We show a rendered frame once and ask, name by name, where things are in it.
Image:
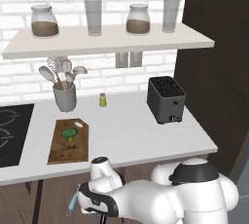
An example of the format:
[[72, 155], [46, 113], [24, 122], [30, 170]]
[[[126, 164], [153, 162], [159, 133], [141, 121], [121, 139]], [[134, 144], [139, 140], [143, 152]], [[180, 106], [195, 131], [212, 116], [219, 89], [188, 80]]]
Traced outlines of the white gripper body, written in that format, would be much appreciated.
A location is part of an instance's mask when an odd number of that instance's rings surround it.
[[90, 200], [80, 190], [78, 190], [78, 203], [82, 214], [95, 214], [95, 211], [88, 211]]

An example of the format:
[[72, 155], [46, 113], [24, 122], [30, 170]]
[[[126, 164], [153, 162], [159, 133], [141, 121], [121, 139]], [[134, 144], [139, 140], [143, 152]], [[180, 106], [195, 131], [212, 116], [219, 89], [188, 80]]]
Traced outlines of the wooden cutting board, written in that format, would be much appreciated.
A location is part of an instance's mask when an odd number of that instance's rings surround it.
[[[78, 130], [72, 141], [62, 137], [62, 131]], [[89, 126], [83, 120], [63, 119], [55, 122], [48, 165], [87, 162], [89, 160]]]

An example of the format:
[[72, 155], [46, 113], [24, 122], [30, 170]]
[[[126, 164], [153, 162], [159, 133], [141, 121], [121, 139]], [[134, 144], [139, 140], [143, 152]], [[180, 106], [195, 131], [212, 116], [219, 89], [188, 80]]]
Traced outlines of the green broccoli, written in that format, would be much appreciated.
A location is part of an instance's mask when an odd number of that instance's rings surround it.
[[78, 134], [78, 130], [75, 128], [69, 128], [62, 131], [62, 137], [67, 138], [69, 141], [72, 141], [74, 136]]

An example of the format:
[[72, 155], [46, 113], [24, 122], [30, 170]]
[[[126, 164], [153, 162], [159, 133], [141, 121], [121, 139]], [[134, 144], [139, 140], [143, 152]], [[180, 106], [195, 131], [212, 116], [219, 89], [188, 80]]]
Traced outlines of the light blue peeler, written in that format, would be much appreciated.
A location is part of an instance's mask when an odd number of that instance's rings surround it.
[[66, 212], [66, 216], [69, 217], [71, 216], [71, 213], [75, 207], [75, 204], [76, 204], [76, 201], [78, 199], [78, 192], [79, 192], [79, 188], [80, 188], [80, 184], [78, 184], [78, 188], [77, 188], [77, 191], [75, 192], [75, 194], [73, 195], [69, 205], [68, 205], [68, 208], [67, 208], [67, 212]]

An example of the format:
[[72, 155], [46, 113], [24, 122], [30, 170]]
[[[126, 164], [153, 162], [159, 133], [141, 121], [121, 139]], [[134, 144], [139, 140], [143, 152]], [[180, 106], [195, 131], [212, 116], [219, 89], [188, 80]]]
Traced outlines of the black hob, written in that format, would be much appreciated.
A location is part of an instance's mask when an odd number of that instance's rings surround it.
[[0, 168], [19, 164], [34, 104], [0, 107]]

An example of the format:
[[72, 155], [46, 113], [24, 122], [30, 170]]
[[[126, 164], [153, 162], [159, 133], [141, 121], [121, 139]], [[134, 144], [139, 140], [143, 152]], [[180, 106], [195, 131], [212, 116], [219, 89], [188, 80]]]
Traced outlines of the yellow shaker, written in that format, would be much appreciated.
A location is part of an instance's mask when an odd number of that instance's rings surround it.
[[99, 106], [100, 107], [106, 107], [107, 106], [107, 100], [106, 100], [106, 94], [101, 93], [99, 95]]

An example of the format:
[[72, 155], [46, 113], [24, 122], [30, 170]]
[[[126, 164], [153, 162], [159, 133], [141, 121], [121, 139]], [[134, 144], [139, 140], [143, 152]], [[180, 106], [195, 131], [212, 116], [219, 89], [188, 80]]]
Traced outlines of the grey utensil pot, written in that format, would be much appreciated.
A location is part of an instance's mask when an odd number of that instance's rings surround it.
[[77, 104], [76, 87], [61, 91], [53, 88], [54, 100], [61, 112], [71, 112]]

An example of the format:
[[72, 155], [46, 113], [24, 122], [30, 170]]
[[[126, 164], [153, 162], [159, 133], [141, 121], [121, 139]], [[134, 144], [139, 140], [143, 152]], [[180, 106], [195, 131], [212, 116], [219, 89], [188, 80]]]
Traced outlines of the small wooden spoon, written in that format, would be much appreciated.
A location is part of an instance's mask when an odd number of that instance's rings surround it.
[[70, 89], [74, 83], [75, 76], [71, 72], [66, 72], [65, 78], [67, 83], [67, 89]]

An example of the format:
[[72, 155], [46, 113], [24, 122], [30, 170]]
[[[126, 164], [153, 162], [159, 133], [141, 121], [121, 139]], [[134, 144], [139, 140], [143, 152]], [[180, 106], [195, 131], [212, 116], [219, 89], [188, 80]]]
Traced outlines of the dark grey toaster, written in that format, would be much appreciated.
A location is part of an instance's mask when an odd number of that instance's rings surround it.
[[182, 121], [186, 96], [170, 76], [149, 79], [147, 104], [159, 124]]

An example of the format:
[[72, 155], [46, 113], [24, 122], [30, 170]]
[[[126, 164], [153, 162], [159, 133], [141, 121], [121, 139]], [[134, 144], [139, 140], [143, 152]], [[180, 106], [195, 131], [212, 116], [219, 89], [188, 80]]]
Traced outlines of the pale curved wooden spoon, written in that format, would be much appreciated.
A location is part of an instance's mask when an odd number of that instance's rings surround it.
[[73, 68], [73, 76], [76, 77], [79, 74], [87, 74], [88, 71], [84, 66], [76, 66]]

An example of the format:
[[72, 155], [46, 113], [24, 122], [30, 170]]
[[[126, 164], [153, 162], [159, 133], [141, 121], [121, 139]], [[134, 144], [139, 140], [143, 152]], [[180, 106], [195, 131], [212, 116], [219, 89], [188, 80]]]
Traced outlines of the large wooden spoon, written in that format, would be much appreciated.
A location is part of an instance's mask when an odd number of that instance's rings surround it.
[[54, 86], [58, 89], [61, 90], [61, 86], [59, 85], [59, 83], [57, 83], [55, 81], [54, 75], [51, 72], [51, 70], [47, 67], [47, 66], [41, 66], [39, 68], [39, 72], [40, 74], [48, 81], [53, 82]]

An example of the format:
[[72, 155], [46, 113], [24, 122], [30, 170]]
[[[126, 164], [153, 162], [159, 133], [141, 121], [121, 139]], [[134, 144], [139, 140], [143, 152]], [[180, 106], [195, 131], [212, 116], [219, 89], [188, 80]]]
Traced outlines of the white slotted spatula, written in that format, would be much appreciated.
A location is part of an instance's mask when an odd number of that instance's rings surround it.
[[58, 83], [60, 83], [60, 78], [58, 76], [58, 71], [57, 71], [57, 65], [56, 65], [56, 62], [55, 62], [55, 58], [53, 56], [49, 56], [47, 58], [47, 64], [48, 64], [49, 68], [52, 70], [52, 72], [55, 74]]

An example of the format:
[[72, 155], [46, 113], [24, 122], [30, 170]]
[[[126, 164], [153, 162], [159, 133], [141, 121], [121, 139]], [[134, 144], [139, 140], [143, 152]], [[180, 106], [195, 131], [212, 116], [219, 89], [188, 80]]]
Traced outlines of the glass jar with brown filling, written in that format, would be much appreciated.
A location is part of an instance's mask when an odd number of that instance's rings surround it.
[[150, 32], [150, 17], [147, 4], [131, 4], [126, 20], [126, 32], [134, 35], [145, 35]]
[[31, 10], [31, 29], [35, 37], [49, 38], [59, 33], [51, 5], [34, 5]]

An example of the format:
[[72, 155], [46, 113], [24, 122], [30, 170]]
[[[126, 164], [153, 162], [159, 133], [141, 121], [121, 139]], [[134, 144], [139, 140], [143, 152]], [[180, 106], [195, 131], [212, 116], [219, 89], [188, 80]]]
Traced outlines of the tall dark wooden cabinet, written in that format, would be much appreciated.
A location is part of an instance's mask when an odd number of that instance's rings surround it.
[[209, 159], [230, 174], [249, 132], [249, 0], [186, 0], [183, 23], [215, 46], [180, 50], [174, 79], [218, 146]]

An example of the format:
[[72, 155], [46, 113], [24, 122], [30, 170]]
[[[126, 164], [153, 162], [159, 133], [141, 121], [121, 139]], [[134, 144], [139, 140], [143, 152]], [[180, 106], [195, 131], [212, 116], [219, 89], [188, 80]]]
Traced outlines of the white wall shelf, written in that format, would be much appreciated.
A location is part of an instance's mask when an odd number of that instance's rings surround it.
[[45, 56], [79, 56], [125, 52], [213, 48], [215, 42], [177, 23], [173, 33], [164, 33], [159, 23], [151, 24], [147, 35], [127, 34], [121, 24], [104, 25], [100, 36], [89, 36], [86, 26], [63, 26], [58, 36], [35, 38], [28, 29], [20, 30], [2, 52], [4, 59]]

